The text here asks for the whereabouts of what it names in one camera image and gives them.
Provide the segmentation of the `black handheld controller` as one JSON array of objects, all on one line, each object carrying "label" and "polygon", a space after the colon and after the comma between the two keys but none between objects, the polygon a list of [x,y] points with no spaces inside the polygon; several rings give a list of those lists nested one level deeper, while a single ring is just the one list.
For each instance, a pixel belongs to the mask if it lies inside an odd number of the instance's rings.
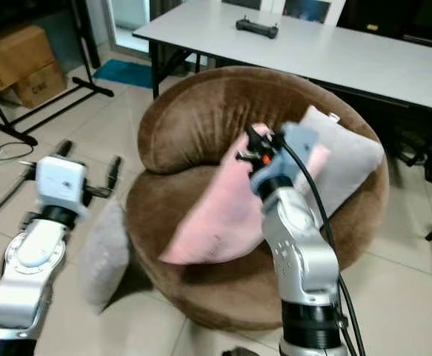
[{"label": "black handheld controller", "polygon": [[269,39],[274,39],[278,34],[277,26],[264,26],[263,24],[254,23],[246,18],[236,21],[236,30],[246,31],[246,33],[255,33]]}]

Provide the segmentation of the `pink pillow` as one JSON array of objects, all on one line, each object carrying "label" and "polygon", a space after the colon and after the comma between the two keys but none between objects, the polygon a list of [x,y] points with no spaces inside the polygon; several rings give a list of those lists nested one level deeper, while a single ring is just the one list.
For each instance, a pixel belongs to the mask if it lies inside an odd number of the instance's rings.
[{"label": "pink pillow", "polygon": [[241,133],[220,159],[212,181],[178,224],[159,260],[169,264],[225,263],[245,257],[265,241],[263,201],[250,186],[248,162],[237,152],[246,147]]}]

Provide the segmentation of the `light grey square pillow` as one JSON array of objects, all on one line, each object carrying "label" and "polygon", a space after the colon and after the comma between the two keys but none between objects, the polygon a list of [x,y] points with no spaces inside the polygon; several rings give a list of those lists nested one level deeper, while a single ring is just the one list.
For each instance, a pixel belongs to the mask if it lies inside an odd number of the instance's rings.
[{"label": "light grey square pillow", "polygon": [[344,128],[342,122],[335,114],[325,114],[308,106],[299,123],[301,128],[310,128],[318,135],[308,156],[307,169],[328,217],[355,193],[384,159],[379,143]]}]

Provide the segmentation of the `dark robot foot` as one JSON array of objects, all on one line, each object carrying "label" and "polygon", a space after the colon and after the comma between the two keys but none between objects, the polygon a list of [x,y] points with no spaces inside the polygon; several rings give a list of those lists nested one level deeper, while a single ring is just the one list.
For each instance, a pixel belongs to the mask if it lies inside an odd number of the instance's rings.
[{"label": "dark robot foot", "polygon": [[232,349],[225,350],[225,352],[220,353],[220,356],[260,356],[259,353],[253,350],[246,349],[246,347],[236,346]]}]

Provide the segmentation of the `grey fuzzy pillow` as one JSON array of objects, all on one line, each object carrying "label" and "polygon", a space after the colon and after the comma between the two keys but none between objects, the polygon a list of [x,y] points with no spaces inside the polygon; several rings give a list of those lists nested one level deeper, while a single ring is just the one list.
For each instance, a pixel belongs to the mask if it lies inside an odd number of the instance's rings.
[{"label": "grey fuzzy pillow", "polygon": [[130,265],[130,238],[121,203],[111,197],[97,214],[78,252],[78,286],[84,302],[95,314],[110,305]]}]

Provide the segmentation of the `white glass-door cabinet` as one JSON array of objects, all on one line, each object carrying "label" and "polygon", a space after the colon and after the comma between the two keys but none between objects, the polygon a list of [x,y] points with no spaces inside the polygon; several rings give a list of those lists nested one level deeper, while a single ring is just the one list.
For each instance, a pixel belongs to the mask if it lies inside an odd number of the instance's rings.
[{"label": "white glass-door cabinet", "polygon": [[226,4],[336,26],[347,0],[220,0]]}]

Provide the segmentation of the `black cabinet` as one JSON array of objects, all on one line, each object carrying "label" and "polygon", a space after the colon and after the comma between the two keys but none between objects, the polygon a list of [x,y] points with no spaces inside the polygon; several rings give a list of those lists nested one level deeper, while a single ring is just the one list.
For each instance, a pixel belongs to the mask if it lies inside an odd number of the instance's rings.
[{"label": "black cabinet", "polygon": [[338,26],[432,47],[432,0],[345,0]]}]

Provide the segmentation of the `blue floor mat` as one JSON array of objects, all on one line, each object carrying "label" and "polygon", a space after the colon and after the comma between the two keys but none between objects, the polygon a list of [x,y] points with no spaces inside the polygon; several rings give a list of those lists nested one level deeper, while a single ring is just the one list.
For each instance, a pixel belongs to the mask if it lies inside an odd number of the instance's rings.
[{"label": "blue floor mat", "polygon": [[137,64],[137,62],[124,62],[111,59],[101,65],[95,71],[93,77],[100,80],[118,82],[118,84],[153,88],[151,67]]}]

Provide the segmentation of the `black metal rack stand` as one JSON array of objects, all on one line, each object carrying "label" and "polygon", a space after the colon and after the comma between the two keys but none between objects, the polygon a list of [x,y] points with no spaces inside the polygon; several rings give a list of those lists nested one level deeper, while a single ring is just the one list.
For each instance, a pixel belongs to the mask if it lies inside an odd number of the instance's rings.
[{"label": "black metal rack stand", "polygon": [[[97,94],[101,94],[107,98],[113,98],[115,96],[111,89],[97,85],[93,78],[93,69],[100,68],[101,61],[93,34],[93,21],[91,21],[90,11],[87,9],[87,0],[59,0],[59,3],[53,7],[53,12],[58,13],[61,10],[69,11],[71,19],[73,20],[73,36],[74,39],[76,39],[76,49],[80,57],[84,59],[84,71],[87,74],[87,78],[83,80],[83,78],[80,77],[71,77],[70,81],[73,83],[72,88],[49,99],[49,101],[44,102],[44,104],[36,106],[36,108],[26,112],[26,114],[17,116],[13,121],[7,119],[0,108],[0,132],[16,138],[20,140],[20,142],[25,142],[26,145],[30,146],[35,146],[39,143],[37,139],[33,138],[30,134],[39,128],[43,128],[44,125],[52,122],[57,116],[63,115],[64,112],[75,108],[77,105],[82,104],[84,101],[87,101],[87,99]],[[20,122],[32,118],[32,116],[35,116],[39,111],[57,104],[57,102],[62,101],[67,96],[73,95],[81,89],[87,90],[87,94],[83,95],[83,97],[78,98],[69,105],[63,106],[63,108],[56,110],[52,115],[46,116],[45,119],[41,119],[41,121],[25,130],[19,130],[17,128]]]}]

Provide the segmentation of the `large plain cardboard box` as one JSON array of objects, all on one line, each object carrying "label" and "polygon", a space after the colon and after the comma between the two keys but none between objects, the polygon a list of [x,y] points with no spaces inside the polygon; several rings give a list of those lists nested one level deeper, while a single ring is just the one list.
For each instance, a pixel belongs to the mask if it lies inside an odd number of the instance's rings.
[{"label": "large plain cardboard box", "polygon": [[26,24],[0,33],[0,91],[55,60],[42,27]]}]

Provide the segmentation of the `long white table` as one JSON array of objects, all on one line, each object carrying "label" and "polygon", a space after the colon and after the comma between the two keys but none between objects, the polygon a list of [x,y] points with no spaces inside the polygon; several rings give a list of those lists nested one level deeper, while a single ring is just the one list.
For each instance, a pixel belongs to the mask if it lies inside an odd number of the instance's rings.
[{"label": "long white table", "polygon": [[[236,21],[243,18],[277,26],[277,37],[269,39],[236,30]],[[246,9],[220,0],[180,4],[134,35],[205,56],[272,68],[432,109],[432,48],[425,45]]]}]

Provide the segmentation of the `small printed cardboard box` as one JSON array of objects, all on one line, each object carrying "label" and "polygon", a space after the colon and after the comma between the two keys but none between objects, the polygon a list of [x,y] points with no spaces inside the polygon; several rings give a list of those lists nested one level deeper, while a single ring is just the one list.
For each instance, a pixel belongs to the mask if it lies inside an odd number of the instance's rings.
[{"label": "small printed cardboard box", "polygon": [[34,109],[45,104],[67,88],[58,62],[50,62],[11,86],[23,108]]}]

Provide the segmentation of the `brown round plush sofa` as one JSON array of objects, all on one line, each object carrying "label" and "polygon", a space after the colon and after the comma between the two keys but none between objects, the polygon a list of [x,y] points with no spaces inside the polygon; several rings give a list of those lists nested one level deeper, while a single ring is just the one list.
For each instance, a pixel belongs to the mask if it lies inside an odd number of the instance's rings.
[{"label": "brown round plush sofa", "polygon": [[281,301],[267,245],[227,263],[179,266],[159,255],[247,125],[278,129],[300,122],[310,106],[337,115],[348,131],[377,139],[334,92],[260,67],[221,67],[190,76],[142,114],[136,142],[144,170],[125,200],[125,225],[154,287],[199,325],[229,332],[280,327]]}]

